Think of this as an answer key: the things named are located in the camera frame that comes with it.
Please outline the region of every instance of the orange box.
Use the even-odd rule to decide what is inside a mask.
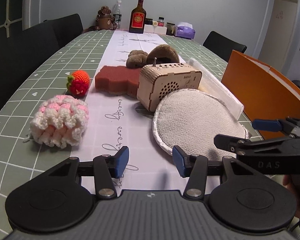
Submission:
[[[221,82],[244,105],[250,120],[300,118],[300,89],[271,66],[233,50]],[[259,131],[264,139],[280,132]]]

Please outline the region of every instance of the red sponge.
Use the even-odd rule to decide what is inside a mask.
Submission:
[[[96,90],[112,95],[129,95],[137,98],[141,68],[104,66],[95,76]]]

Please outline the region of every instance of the plastic water bottle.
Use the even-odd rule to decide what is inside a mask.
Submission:
[[[120,29],[120,25],[121,25],[121,1],[117,0],[117,4],[115,5],[114,9],[113,9],[113,17],[114,17],[114,21],[117,24],[117,29]]]

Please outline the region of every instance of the white table runner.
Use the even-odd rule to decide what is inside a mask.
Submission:
[[[149,53],[160,44],[166,42],[157,34],[115,31],[96,73],[104,65],[125,65],[131,50]],[[80,161],[92,161],[98,155],[114,155],[120,147],[128,146],[130,156],[123,178],[113,179],[118,195],[122,189],[179,189],[183,193],[188,179],[179,176],[172,156],[154,140],[152,116],[138,100],[96,92],[93,81],[85,101],[89,106],[88,128],[81,144],[72,148],[71,156],[79,157]],[[206,194],[218,185],[218,177],[209,177]],[[82,178],[82,186],[95,194],[93,177]]]

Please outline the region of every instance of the red label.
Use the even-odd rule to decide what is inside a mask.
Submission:
[[[145,20],[144,13],[133,13],[131,27],[142,29],[144,20]]]

